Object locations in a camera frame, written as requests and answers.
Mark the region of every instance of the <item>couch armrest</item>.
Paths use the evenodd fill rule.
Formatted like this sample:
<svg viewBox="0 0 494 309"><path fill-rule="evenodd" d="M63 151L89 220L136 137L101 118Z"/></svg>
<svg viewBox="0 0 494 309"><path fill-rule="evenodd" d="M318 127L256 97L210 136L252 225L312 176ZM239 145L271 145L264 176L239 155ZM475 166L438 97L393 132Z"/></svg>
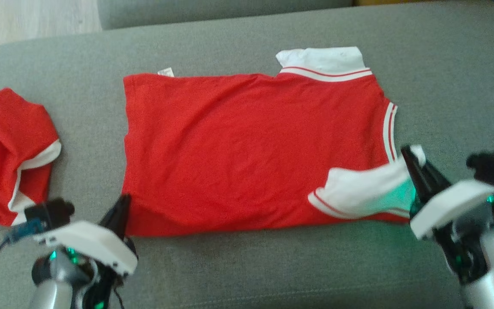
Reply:
<svg viewBox="0 0 494 309"><path fill-rule="evenodd" d="M352 0L98 0L102 29L351 6Z"/></svg>

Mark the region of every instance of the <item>couch cushion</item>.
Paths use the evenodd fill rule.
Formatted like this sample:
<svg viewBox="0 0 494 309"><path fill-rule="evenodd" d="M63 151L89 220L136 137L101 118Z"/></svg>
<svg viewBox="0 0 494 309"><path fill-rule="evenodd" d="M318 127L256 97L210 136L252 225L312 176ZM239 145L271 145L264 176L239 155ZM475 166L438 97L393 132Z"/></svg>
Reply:
<svg viewBox="0 0 494 309"><path fill-rule="evenodd" d="M51 196L96 221L118 197L127 131L123 76L274 75L282 49L357 45L399 105L396 145L421 143L452 180L494 149L494 3L431 2L297 12L40 39L0 47L0 88L44 104L63 143ZM0 239L4 229L0 227ZM126 308L461 307L437 245L406 226L357 222L136 239ZM0 256L0 308L26 307L29 241Z"/></svg>
<svg viewBox="0 0 494 309"><path fill-rule="evenodd" d="M102 29L300 12L351 6L352 0L98 0Z"/></svg>

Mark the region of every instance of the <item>wooden floor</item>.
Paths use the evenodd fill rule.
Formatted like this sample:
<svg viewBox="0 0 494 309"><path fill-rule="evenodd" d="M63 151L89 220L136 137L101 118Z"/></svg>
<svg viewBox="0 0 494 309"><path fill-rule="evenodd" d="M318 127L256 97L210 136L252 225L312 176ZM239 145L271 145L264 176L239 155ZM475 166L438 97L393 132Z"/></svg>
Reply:
<svg viewBox="0 0 494 309"><path fill-rule="evenodd" d="M0 45L97 31L96 0L0 0Z"/></svg>

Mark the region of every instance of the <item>blue connector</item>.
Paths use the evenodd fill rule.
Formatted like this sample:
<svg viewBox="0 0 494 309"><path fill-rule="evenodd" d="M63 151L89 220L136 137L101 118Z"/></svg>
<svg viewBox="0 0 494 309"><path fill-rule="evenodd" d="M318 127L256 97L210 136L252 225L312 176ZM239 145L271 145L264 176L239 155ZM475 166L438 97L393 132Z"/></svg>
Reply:
<svg viewBox="0 0 494 309"><path fill-rule="evenodd" d="M10 244L14 244L24 237L35 235L36 233L43 233L44 231L45 227L41 224L41 220L35 218L11 227L6 237Z"/></svg>

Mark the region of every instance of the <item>folded red shirt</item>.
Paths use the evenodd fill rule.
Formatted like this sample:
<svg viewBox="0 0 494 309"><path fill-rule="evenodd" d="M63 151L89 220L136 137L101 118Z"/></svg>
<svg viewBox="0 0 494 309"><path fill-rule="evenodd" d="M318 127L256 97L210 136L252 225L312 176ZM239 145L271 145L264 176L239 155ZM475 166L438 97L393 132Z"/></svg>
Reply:
<svg viewBox="0 0 494 309"><path fill-rule="evenodd" d="M408 202L376 202L408 173L393 164L396 106L359 50L294 49L277 58L275 77L124 79L129 234L408 220ZM378 180L374 192L359 194L367 177ZM345 182L370 197L345 202L337 196Z"/></svg>
<svg viewBox="0 0 494 309"><path fill-rule="evenodd" d="M47 197L61 145L45 108L0 90L0 224L25 221L24 208Z"/></svg>

